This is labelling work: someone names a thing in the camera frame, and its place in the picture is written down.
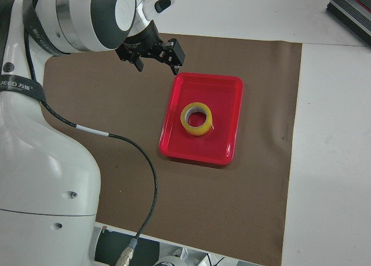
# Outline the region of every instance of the cable connector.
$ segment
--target cable connector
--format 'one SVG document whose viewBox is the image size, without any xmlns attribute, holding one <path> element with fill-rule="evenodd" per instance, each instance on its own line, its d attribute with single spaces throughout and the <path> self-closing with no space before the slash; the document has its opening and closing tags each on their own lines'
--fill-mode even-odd
<svg viewBox="0 0 371 266">
<path fill-rule="evenodd" d="M 119 260 L 116 263 L 116 266 L 129 266 L 130 261 L 133 258 L 134 255 L 134 249 L 138 243 L 138 240 L 133 238 L 129 245 L 126 247 L 125 250 L 123 250 Z"/>
</svg>

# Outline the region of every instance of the white table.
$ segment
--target white table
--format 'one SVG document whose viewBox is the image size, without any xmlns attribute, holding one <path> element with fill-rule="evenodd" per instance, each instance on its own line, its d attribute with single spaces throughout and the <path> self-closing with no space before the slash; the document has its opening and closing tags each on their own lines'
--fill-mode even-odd
<svg viewBox="0 0 371 266">
<path fill-rule="evenodd" d="M 330 0 L 177 0 L 161 32 L 303 45 L 283 266 L 371 262 L 371 50 Z"/>
</svg>

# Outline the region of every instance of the black strap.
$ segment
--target black strap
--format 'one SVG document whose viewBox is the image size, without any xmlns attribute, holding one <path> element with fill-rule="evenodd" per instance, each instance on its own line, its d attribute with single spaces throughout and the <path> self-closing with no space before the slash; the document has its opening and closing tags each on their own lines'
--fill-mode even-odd
<svg viewBox="0 0 371 266">
<path fill-rule="evenodd" d="M 35 98 L 46 103 L 46 97 L 42 85 L 32 79 L 17 75 L 0 75 L 0 92 L 14 91 Z"/>
<path fill-rule="evenodd" d="M 53 56 L 62 56 L 66 53 L 59 51 L 46 35 L 33 4 L 34 0 L 23 0 L 23 24 L 28 34 L 46 52 Z"/>
<path fill-rule="evenodd" d="M 10 17 L 15 0 L 0 0 L 0 67 L 4 62 L 6 41 L 8 40 Z"/>
</svg>

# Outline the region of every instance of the silver band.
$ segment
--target silver band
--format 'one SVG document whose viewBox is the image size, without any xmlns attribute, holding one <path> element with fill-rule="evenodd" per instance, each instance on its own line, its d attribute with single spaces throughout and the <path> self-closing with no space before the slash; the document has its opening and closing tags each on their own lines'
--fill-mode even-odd
<svg viewBox="0 0 371 266">
<path fill-rule="evenodd" d="M 80 40 L 76 29 L 72 23 L 70 13 L 70 0 L 56 0 L 57 17 L 59 26 L 62 29 L 68 43 L 80 52 L 90 51 Z"/>
</svg>

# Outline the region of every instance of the tape roll core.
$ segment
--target tape roll core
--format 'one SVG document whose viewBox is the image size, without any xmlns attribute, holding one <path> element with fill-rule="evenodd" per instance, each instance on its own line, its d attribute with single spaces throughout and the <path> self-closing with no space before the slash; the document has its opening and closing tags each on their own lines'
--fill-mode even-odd
<svg viewBox="0 0 371 266">
<path fill-rule="evenodd" d="M 201 126 L 193 127 L 188 123 L 190 116 L 196 112 L 201 112 L 206 115 L 206 120 Z M 180 115 L 180 122 L 185 130 L 193 136 L 202 136 L 206 134 L 213 125 L 213 118 L 210 108 L 204 103 L 191 103 L 183 108 Z"/>
</svg>

